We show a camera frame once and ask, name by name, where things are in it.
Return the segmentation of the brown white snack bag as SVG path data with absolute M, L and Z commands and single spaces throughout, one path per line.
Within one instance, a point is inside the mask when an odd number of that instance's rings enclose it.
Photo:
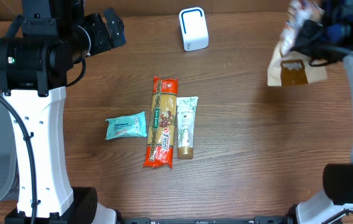
M 324 67 L 312 67 L 310 59 L 291 48 L 297 43 L 304 22 L 319 22 L 323 10 L 312 1 L 292 0 L 288 8 L 288 20 L 276 44 L 267 70 L 268 86 L 305 85 L 327 79 Z

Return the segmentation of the teal wipes packet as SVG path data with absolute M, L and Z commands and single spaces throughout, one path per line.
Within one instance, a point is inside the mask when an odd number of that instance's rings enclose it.
M 146 113 L 144 111 L 117 118 L 108 118 L 106 130 L 106 140 L 115 138 L 145 138 L 146 132 Z

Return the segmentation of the red San Remo spaghetti pack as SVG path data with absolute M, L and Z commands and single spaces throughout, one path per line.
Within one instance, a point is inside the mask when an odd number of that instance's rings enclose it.
M 154 77 L 145 167 L 172 167 L 178 80 Z

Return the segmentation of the white Pantene tube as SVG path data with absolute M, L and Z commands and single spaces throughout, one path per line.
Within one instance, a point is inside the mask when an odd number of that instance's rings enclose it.
M 198 96 L 177 98 L 178 158 L 192 159 L 194 154 L 194 126 Z

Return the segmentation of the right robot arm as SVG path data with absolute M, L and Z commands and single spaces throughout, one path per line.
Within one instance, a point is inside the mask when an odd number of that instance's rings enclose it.
M 342 63 L 352 106 L 350 161 L 330 163 L 322 173 L 322 189 L 307 201 L 293 205 L 285 223 L 342 223 L 353 215 L 353 1 L 321 1 L 318 23 L 305 21 L 291 48 L 309 57 L 314 67 Z

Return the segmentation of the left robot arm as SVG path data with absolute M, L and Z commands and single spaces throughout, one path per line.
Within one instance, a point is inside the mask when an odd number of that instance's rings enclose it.
M 22 10 L 0 38 L 0 102 L 12 119 L 20 183 L 4 221 L 116 224 L 95 188 L 70 185 L 63 118 L 68 71 L 124 45 L 123 21 L 111 8 L 85 15 L 83 1 L 23 1 Z

